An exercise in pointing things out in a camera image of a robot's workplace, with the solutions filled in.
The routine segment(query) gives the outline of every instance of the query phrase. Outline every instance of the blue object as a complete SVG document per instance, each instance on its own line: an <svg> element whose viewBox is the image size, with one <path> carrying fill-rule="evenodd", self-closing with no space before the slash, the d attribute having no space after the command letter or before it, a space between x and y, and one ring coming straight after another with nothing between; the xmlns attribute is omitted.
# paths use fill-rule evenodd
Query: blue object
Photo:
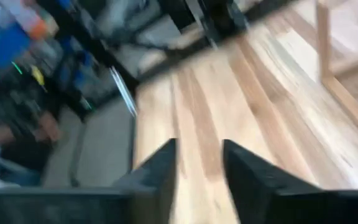
<svg viewBox="0 0 358 224"><path fill-rule="evenodd" d="M19 184L22 187L39 186L41 183L41 175L33 170L15 171L5 174L2 180Z"/></svg>
<svg viewBox="0 0 358 224"><path fill-rule="evenodd" d="M65 9L68 9L71 5L71 0L58 0L60 5L62 5Z"/></svg>
<svg viewBox="0 0 358 224"><path fill-rule="evenodd" d="M28 49L31 42L31 38L18 23L0 30L0 67L11 66L11 61Z"/></svg>
<svg viewBox="0 0 358 224"><path fill-rule="evenodd" d="M90 67L92 66L92 55L89 52L84 52L85 54L85 58L82 61L83 65L85 67ZM83 85L85 84L85 75L83 74L83 72L81 71L80 68L78 68L76 74L75 74L75 79L74 79L74 85L81 89L83 87Z"/></svg>

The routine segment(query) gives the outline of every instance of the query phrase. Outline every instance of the wooden plank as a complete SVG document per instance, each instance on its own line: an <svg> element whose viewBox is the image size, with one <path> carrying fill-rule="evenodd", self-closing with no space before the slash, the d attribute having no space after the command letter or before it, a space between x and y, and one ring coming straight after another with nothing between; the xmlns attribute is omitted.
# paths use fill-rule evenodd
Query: wooden plank
<svg viewBox="0 0 358 224"><path fill-rule="evenodd" d="M344 4L348 1L349 0L330 0L327 2L327 6L328 6L328 8L333 9L335 7L341 6L342 4Z"/></svg>
<svg viewBox="0 0 358 224"><path fill-rule="evenodd" d="M231 46L226 46L227 52L231 51L229 48ZM264 141L259 125L231 71L227 61L230 54L211 58L206 66L194 66L195 77L207 96L206 102L219 143L221 145L223 139L231 139L275 164L276 161Z"/></svg>
<svg viewBox="0 0 358 224"><path fill-rule="evenodd" d="M275 107L281 114L285 124L302 153L305 161L316 177L318 185L330 189L348 189L351 182L328 156L327 146L318 139L297 107L289 98L277 101Z"/></svg>
<svg viewBox="0 0 358 224"><path fill-rule="evenodd" d="M319 82L319 55L295 30L276 38L283 50L314 82Z"/></svg>
<svg viewBox="0 0 358 224"><path fill-rule="evenodd" d="M205 118L203 117L209 112L191 69L183 70L177 76L172 77L172 82L179 145L184 167L190 170L185 178L188 193L178 192L182 196L183 193L187 194L189 204L187 208L183 207L187 210L188 216L181 218L182 223L218 224L216 217L219 213L211 199L210 189L207 187L211 181L224 179L219 160L219 142L213 123L208 114ZM228 197L227 192L216 192L216 194L224 194Z"/></svg>
<svg viewBox="0 0 358 224"><path fill-rule="evenodd" d="M325 0L319 0L316 3L317 13L317 41L320 63L320 77L331 76L329 64L331 59L331 35L329 23L329 9Z"/></svg>
<svg viewBox="0 0 358 224"><path fill-rule="evenodd" d="M358 56L353 55L351 58L332 64L331 72L336 77L357 74Z"/></svg>
<svg viewBox="0 0 358 224"><path fill-rule="evenodd" d="M137 134L134 166L140 165L155 150L175 138L172 86L170 77L163 77L137 90Z"/></svg>
<svg viewBox="0 0 358 224"><path fill-rule="evenodd" d="M272 103L280 100L283 97L287 97L289 92L284 86L277 80L277 78L266 67L262 59L257 52L250 46L247 40L239 41L240 50L249 62L249 66L257 73L257 79L262 85L267 97Z"/></svg>
<svg viewBox="0 0 358 224"><path fill-rule="evenodd" d="M342 105L355 124L358 125L358 102L354 97L334 77L323 78L322 82L327 90Z"/></svg>
<svg viewBox="0 0 358 224"><path fill-rule="evenodd" d="M265 141L278 161L278 166L299 178L314 183L313 174L296 148L292 137L288 134L287 127L275 111L266 92L263 91L255 72L250 68L248 62L244 60L241 53L231 60L231 67L236 74L237 81L247 99L248 105L257 118Z"/></svg>
<svg viewBox="0 0 358 224"><path fill-rule="evenodd" d="M249 42L262 63L294 99L313 134L327 146L326 159L344 171L352 187L358 187L357 126L320 82L311 81L277 39L258 35L249 38ZM340 186L322 187L335 189Z"/></svg>
<svg viewBox="0 0 358 224"><path fill-rule="evenodd" d="M299 15L293 7L289 7L283 14L285 20L291 27L314 49L318 48L317 28ZM339 60L349 53L349 49L336 39L331 39L331 60Z"/></svg>

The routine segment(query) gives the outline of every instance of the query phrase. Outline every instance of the metal rod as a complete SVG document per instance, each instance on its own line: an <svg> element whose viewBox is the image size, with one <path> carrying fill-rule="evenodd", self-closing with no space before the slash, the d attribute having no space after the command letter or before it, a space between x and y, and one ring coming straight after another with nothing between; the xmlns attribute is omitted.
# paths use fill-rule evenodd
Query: metal rod
<svg viewBox="0 0 358 224"><path fill-rule="evenodd" d="M78 133L73 156L71 158L70 166L68 169L68 179L72 187L81 187L81 183L77 178L77 173L80 166L81 155L84 150L84 141L87 127L87 121L81 122L80 131Z"/></svg>
<svg viewBox="0 0 358 224"><path fill-rule="evenodd" d="M118 90L120 91L120 93L125 101L125 104L127 105L129 112L131 112L131 114L134 117L136 117L137 113L136 113L135 100L133 99L130 91L128 90L128 87L125 85L124 80L122 80L121 75L117 72L116 68L114 68L114 67L110 68L110 75L116 82Z"/></svg>

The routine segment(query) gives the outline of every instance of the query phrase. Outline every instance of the wooden table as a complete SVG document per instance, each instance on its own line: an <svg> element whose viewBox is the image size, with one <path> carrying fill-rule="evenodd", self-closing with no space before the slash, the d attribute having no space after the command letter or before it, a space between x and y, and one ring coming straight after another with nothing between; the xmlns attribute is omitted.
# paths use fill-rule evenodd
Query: wooden table
<svg viewBox="0 0 358 224"><path fill-rule="evenodd" d="M272 14L139 88L134 164L179 139L171 223L238 222L222 139L324 189L358 189L358 128L318 81L311 8L305 0ZM334 60L350 52L333 45Z"/></svg>

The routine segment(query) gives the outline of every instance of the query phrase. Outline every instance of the hand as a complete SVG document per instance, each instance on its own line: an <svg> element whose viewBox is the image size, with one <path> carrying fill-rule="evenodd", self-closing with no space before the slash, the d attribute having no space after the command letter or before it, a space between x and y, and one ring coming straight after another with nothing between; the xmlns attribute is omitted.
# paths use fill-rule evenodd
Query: hand
<svg viewBox="0 0 358 224"><path fill-rule="evenodd" d="M37 141L50 139L56 142L60 138L60 130L55 118L49 113L45 112L39 119L40 128L35 131L34 136Z"/></svg>

